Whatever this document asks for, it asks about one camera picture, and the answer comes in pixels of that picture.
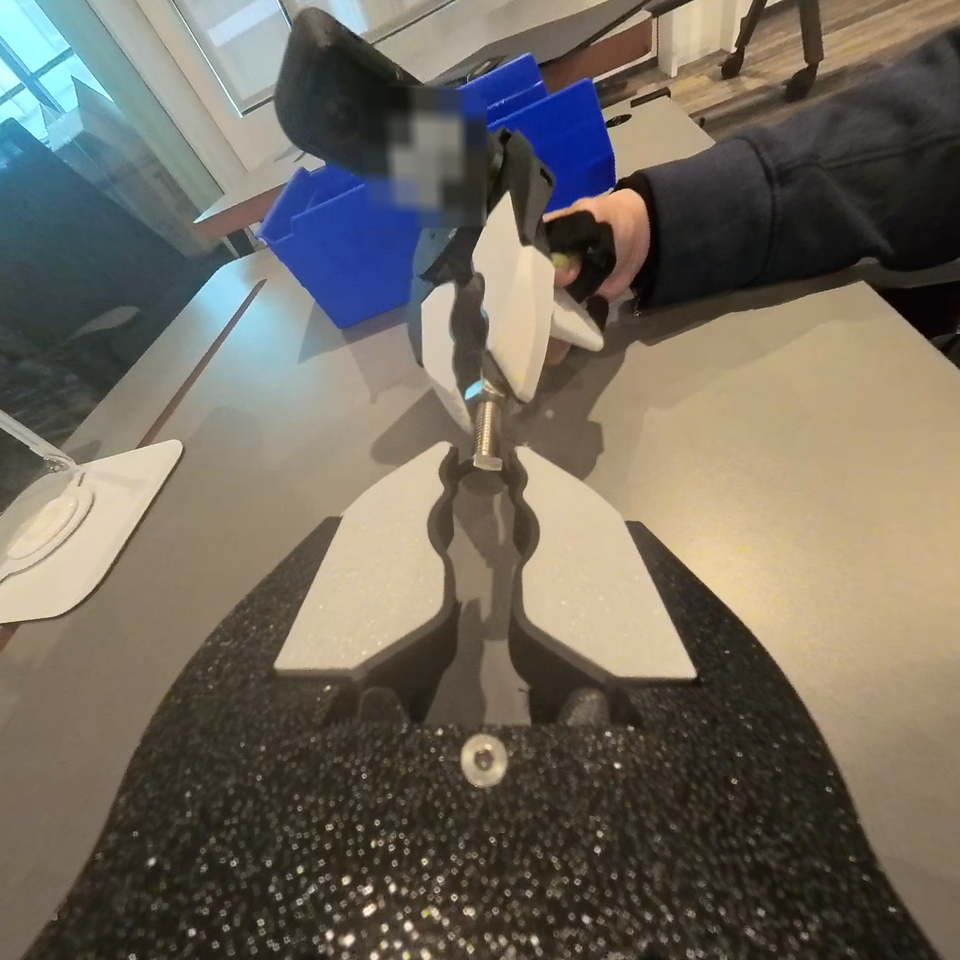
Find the person's right hand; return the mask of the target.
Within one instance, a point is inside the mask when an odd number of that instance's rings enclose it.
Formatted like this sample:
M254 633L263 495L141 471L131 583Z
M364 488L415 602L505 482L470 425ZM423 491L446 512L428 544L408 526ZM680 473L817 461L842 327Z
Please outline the person's right hand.
M597 294L613 304L627 295L651 253L652 224L646 201L632 188L624 188L581 198L572 208L589 212L611 228L615 265Z

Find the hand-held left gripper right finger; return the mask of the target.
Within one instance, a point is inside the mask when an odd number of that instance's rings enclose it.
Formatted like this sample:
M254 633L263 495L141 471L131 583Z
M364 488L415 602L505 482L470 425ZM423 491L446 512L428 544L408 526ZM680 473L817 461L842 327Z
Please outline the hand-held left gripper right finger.
M689 683L697 670L626 520L529 446L513 451L510 659L526 683Z

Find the silver hex bolt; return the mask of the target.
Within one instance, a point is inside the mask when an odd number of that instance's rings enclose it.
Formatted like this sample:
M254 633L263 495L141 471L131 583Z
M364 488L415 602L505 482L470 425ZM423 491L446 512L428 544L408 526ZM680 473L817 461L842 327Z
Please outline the silver hex bolt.
M509 394L488 392L454 405L453 419L472 443L469 455L458 463L459 474L502 474L510 453L509 427L515 406Z

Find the white sign stand base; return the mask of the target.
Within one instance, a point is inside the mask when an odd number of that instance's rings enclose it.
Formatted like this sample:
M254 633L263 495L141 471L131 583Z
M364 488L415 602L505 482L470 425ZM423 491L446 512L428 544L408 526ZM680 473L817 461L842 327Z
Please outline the white sign stand base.
M1 414L1 623L61 617L106 578L185 448L170 439L80 463Z

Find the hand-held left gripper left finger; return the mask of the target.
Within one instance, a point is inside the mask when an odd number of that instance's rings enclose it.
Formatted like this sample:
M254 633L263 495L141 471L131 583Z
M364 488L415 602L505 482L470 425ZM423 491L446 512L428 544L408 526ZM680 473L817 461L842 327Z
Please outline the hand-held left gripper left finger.
M273 663L284 677L362 681L402 653L452 600L436 522L458 450L439 441L343 512Z

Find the blue plastic bin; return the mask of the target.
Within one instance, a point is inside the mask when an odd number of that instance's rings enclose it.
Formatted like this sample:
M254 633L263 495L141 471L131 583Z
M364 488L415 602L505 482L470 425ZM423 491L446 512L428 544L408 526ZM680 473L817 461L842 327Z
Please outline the blue plastic bin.
M548 212L614 186L615 151L591 78L548 92L528 53L459 90L470 114L485 107L491 132L505 128L529 141L554 176ZM413 210L374 203L360 178L327 164L294 172L259 237L345 330L408 303L421 232Z

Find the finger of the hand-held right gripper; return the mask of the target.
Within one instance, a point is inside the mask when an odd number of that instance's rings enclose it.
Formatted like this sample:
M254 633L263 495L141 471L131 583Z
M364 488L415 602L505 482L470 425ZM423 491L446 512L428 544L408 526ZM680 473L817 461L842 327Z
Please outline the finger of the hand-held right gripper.
M472 434L468 393L482 379L484 355L484 316L476 294L445 282L419 309L420 364L456 426Z
M484 281L486 351L515 399L531 402L550 339L555 271L547 254L522 243L509 194L488 215L472 266Z

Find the person's right forearm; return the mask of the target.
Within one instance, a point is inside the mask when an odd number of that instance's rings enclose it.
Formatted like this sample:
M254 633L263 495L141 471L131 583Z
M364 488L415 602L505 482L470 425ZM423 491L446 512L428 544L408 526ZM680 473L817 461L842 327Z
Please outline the person's right forearm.
M782 122L752 126L618 188L651 214L631 288L670 306L822 277L874 260L897 272L959 255L959 30Z

